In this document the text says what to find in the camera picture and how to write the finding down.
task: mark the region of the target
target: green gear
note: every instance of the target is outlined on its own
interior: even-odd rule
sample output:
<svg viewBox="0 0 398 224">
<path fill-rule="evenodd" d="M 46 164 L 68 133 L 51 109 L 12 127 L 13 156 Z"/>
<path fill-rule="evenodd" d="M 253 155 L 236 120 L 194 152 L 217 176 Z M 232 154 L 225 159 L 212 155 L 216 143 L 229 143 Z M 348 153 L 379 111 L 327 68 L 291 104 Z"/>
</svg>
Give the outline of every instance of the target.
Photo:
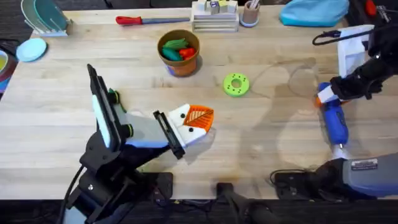
<svg viewBox="0 0 398 224">
<path fill-rule="evenodd" d="M 240 84 L 240 87 L 232 86 L 232 82 Z M 224 91 L 229 96 L 239 97 L 243 96 L 250 87 L 249 79 L 240 73 L 230 73 L 224 78 Z"/>
</svg>

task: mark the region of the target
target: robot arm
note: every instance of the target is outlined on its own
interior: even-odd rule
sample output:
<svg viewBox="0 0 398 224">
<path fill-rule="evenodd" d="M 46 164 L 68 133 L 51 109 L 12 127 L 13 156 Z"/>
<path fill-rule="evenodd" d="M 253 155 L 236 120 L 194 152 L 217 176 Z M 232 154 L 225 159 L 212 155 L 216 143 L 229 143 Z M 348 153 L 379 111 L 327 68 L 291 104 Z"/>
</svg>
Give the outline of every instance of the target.
<svg viewBox="0 0 398 224">
<path fill-rule="evenodd" d="M 375 28 L 369 34 L 367 47 L 371 59 L 346 77 L 333 77 L 330 87 L 318 93 L 321 103 L 337 98 L 343 101 L 363 96 L 370 100 L 373 93 L 381 92 L 382 83 L 397 73 L 398 69 L 398 27 L 387 28 Z"/>
</svg>

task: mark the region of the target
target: cable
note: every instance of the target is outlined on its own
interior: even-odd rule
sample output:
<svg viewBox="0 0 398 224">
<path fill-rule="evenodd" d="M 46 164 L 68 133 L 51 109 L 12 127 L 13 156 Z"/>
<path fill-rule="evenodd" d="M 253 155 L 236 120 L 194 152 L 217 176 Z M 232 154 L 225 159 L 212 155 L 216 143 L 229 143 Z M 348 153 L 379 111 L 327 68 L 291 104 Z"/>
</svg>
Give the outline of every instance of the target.
<svg viewBox="0 0 398 224">
<path fill-rule="evenodd" d="M 62 200 L 61 208 L 60 208 L 60 214 L 58 216 L 57 224 L 62 224 L 63 223 L 63 218 L 65 216 L 65 209 L 67 207 L 67 202 L 68 202 L 68 197 L 70 195 L 70 192 L 72 191 L 73 186 L 75 185 L 75 182 L 81 172 L 83 171 L 83 166 L 80 166 L 80 168 L 77 170 L 75 176 L 73 177 L 72 181 L 69 184 L 68 190 L 65 193 L 65 197 Z"/>
<path fill-rule="evenodd" d="M 351 39 L 351 38 L 354 38 L 354 37 L 360 37 L 362 35 L 372 34 L 374 32 L 379 32 L 379 31 L 382 31 L 382 30 L 385 30 L 385 29 L 390 29 L 392 27 L 397 27 L 397 26 L 398 25 L 393 24 L 393 25 L 390 25 L 390 26 L 379 27 L 379 28 L 368 30 L 368 31 L 360 32 L 360 33 L 357 33 L 357 34 L 347 35 L 345 37 L 339 37 L 340 34 L 341 34 L 341 31 L 339 31 L 339 30 L 331 30 L 331 31 L 328 31 L 328 32 L 323 32 L 322 34 L 316 36 L 312 40 L 312 44 L 315 45 L 315 46 L 326 45 L 326 44 L 330 44 L 330 43 L 334 43 L 334 42 L 339 42 L 341 40 L 347 40 L 347 39 Z M 326 41 L 323 41 L 323 42 L 316 42 L 318 38 L 324 38 L 324 37 L 332 37 L 334 39 L 326 40 Z"/>
</svg>

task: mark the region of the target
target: blue fabric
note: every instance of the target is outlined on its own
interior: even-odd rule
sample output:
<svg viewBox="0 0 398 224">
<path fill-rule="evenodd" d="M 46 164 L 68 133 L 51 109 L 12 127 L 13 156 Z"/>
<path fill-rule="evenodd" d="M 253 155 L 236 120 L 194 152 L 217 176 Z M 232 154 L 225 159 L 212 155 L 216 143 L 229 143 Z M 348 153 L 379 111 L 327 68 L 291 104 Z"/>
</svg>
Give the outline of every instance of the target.
<svg viewBox="0 0 398 224">
<path fill-rule="evenodd" d="M 279 14 L 285 26 L 333 27 L 348 12 L 348 0 L 293 0 Z"/>
</svg>

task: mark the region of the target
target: wooden table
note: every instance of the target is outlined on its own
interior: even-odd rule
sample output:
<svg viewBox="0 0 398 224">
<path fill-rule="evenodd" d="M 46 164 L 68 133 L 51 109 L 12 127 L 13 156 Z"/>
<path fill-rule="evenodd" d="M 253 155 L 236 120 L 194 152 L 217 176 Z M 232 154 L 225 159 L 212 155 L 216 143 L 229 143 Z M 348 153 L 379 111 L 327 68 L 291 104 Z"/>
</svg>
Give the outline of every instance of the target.
<svg viewBox="0 0 398 224">
<path fill-rule="evenodd" d="M 145 170 L 174 173 L 174 198 L 213 198 L 228 181 L 247 197 L 275 198 L 276 169 L 316 167 L 331 158 L 318 110 L 317 82 L 337 75 L 336 45 L 314 47 L 322 28 L 284 27 L 282 6 L 262 6 L 258 26 L 197 34 L 203 65 L 188 78 L 167 73 L 156 51 L 162 34 L 188 22 L 120 27 L 116 16 L 188 16 L 190 9 L 73 11 L 73 34 L 48 38 L 48 52 L 20 63 L 0 103 L 0 199 L 62 198 L 95 131 L 86 64 L 117 89 L 131 113 L 152 117 L 184 103 L 215 110 L 207 137 L 177 161 L 171 152 Z M 232 98 L 224 77 L 243 73 L 250 91 Z M 354 157 L 396 152 L 398 79 L 371 101 L 344 105 Z"/>
</svg>

